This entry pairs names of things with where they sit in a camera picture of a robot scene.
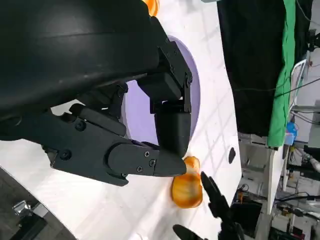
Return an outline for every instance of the orange object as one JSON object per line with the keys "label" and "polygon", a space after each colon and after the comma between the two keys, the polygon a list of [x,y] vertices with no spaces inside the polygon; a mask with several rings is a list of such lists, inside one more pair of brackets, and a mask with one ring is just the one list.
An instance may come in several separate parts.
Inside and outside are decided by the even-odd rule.
{"label": "orange object", "polygon": [[172,200],[183,209],[199,206],[203,199],[200,162],[194,156],[188,156],[184,160],[186,174],[176,176],[172,182]]}
{"label": "orange object", "polygon": [[159,10],[159,0],[143,0],[147,4],[150,16],[156,16]]}

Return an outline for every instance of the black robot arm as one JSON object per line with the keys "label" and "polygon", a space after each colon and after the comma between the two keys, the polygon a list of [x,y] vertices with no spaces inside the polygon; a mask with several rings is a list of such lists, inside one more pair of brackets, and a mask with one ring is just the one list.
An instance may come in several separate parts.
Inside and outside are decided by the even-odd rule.
{"label": "black robot arm", "polygon": [[[147,9],[143,9],[142,12],[148,14]],[[98,80],[95,78],[94,82],[90,79],[94,75],[88,74],[87,82],[94,84],[86,83],[87,86],[91,86],[87,91],[83,90],[83,86],[66,78],[61,85],[65,84],[64,81],[70,81],[70,84],[67,89],[60,89],[62,97],[56,95],[56,90],[59,90],[56,86],[59,84],[57,77],[46,82],[52,84],[54,90],[49,94],[50,98],[46,94],[42,101],[35,101],[38,95],[30,98],[19,86],[13,88],[12,85],[4,85],[7,87],[2,89],[4,93],[12,88],[13,97],[19,91],[23,91],[23,94],[12,99],[14,104],[11,108],[0,106],[0,139],[26,139],[38,143],[47,153],[52,168],[117,186],[128,183],[128,174],[157,177],[184,174],[186,165],[182,157],[187,151],[190,138],[192,74],[177,44],[169,41],[159,21],[155,17],[148,17],[148,21],[148,48],[156,48],[157,51],[146,53],[141,49],[141,52],[147,55],[144,59],[157,59],[153,62],[157,63],[155,67],[150,68],[153,63],[147,68],[140,64],[141,67],[136,67],[133,73],[116,69],[112,74],[107,74],[105,81],[98,74]],[[114,33],[117,34],[122,40],[123,33]],[[29,67],[27,62],[21,64],[23,67]],[[85,79],[83,76],[80,78],[79,82],[84,84]],[[121,105],[128,91],[126,82],[131,80],[137,80],[140,88],[150,98],[150,113],[154,114],[159,146],[125,137],[127,129],[120,121]],[[39,86],[40,82],[37,85],[37,81],[35,77],[30,82],[36,86],[36,90],[42,88],[44,92],[49,91],[46,84]],[[70,108],[71,114],[56,116],[51,112],[50,107],[61,104],[61,99],[65,102],[75,98],[84,105],[74,104]],[[22,100],[25,101],[28,110],[22,110]]]}

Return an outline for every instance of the white surface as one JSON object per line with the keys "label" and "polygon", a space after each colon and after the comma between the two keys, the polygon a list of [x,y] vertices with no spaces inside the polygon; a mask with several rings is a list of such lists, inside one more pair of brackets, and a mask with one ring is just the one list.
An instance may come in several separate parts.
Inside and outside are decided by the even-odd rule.
{"label": "white surface", "polygon": [[278,184],[280,181],[281,172],[284,165],[283,146],[279,147],[277,151],[272,150],[270,154],[270,162],[268,169],[268,200],[266,205],[266,213],[271,214],[271,210],[275,201]]}
{"label": "white surface", "polygon": [[[187,154],[200,159],[202,170],[213,176],[230,203],[241,178],[241,164],[217,4],[161,0],[158,18],[168,35],[188,47],[199,72],[200,113]],[[232,164],[228,163],[230,147],[236,151]],[[80,240],[178,239],[173,224],[217,239],[220,220],[210,213],[208,196],[198,208],[179,209],[170,198],[172,178],[130,175],[128,185],[116,187],[51,169],[41,146],[25,140],[1,142],[0,156],[0,166]]]}

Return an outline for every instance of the wire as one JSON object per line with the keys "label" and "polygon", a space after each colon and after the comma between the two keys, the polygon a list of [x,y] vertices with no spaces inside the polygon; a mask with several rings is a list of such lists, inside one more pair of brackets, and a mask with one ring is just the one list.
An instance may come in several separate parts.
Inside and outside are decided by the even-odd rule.
{"label": "wire", "polygon": [[249,191],[249,185],[248,184],[246,184],[246,183],[244,183],[244,184],[242,184],[242,186],[241,187],[239,187],[238,189],[237,189],[237,191],[241,191],[241,192],[244,192],[244,193],[246,193],[246,192],[248,192]]}
{"label": "wire", "polygon": [[283,202],[283,200],[288,199],[288,198],[293,197],[293,196],[297,196],[297,195],[299,195],[299,194],[306,194],[305,197],[310,196],[309,193],[307,193],[306,191],[301,191],[301,192],[296,192],[296,193],[294,193],[294,194],[292,194],[292,195],[289,195],[289,196],[285,196],[285,197],[278,198],[278,199],[276,199],[276,200],[279,201],[279,202]]}
{"label": "wire", "polygon": [[281,88],[283,87],[287,80],[288,79],[291,79],[291,76],[287,77],[285,80],[284,80],[284,83],[281,84],[280,86],[277,86],[277,87],[273,87],[273,88],[269,88],[269,89],[258,89],[258,88],[238,88],[238,89],[234,89],[232,90],[233,92],[239,92],[239,91],[257,91],[257,92],[269,92],[269,91],[273,91],[273,90],[276,90],[278,88]]}
{"label": "wire", "polygon": [[287,202],[287,201],[291,201],[291,200],[299,200],[299,199],[307,199],[307,200],[316,200],[316,199],[320,199],[320,195],[317,196],[295,196],[295,197],[289,197],[286,199],[280,199],[278,200],[279,202]]}
{"label": "wire", "polygon": [[297,5],[298,5],[298,7],[300,8],[300,10],[301,10],[303,16],[305,17],[305,19],[307,19],[310,23],[313,23],[313,24],[315,24],[315,25],[317,25],[317,26],[320,27],[320,24],[319,24],[319,23],[317,23],[317,22],[315,22],[315,21],[312,21],[310,18],[308,18],[308,17],[306,16],[306,14],[305,14],[304,10],[302,9],[302,7],[301,7],[301,5],[300,5],[300,3],[299,3],[298,0],[296,0],[296,3],[297,3]]}
{"label": "wire", "polygon": [[297,90],[297,89],[300,89],[300,88],[303,88],[303,87],[305,87],[305,86],[307,86],[307,85],[313,84],[313,83],[315,83],[315,82],[317,82],[317,81],[319,81],[319,80],[320,80],[320,78],[317,78],[317,79],[315,79],[315,80],[313,80],[313,81],[311,81],[311,82],[308,82],[308,83],[303,84],[303,85],[301,85],[301,86],[298,86],[298,87],[296,87],[296,88],[294,88],[294,89],[291,89],[290,91],[286,91],[286,92],[284,92],[284,93],[281,93],[281,94],[275,96],[274,98],[278,98],[278,97],[280,97],[280,96],[282,96],[282,95],[291,93],[291,92],[293,92],[293,91],[295,91],[295,90]]}
{"label": "wire", "polygon": [[320,122],[318,121],[312,121],[311,119],[305,117],[305,116],[302,116],[298,113],[295,113],[295,112],[292,112],[293,115],[297,116],[298,118],[302,119],[303,121],[309,123],[309,124],[316,124],[316,125],[320,125]]}

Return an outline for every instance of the equipment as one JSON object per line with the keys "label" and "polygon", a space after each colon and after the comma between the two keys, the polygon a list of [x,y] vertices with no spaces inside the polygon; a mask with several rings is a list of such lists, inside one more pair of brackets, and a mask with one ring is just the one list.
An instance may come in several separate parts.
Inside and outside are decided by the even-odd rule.
{"label": "equipment", "polygon": [[[5,0],[0,27],[0,140],[38,143],[52,168],[117,186],[186,173],[192,73],[143,1]],[[160,146],[125,138],[131,80]],[[84,105],[51,112],[73,99]]]}

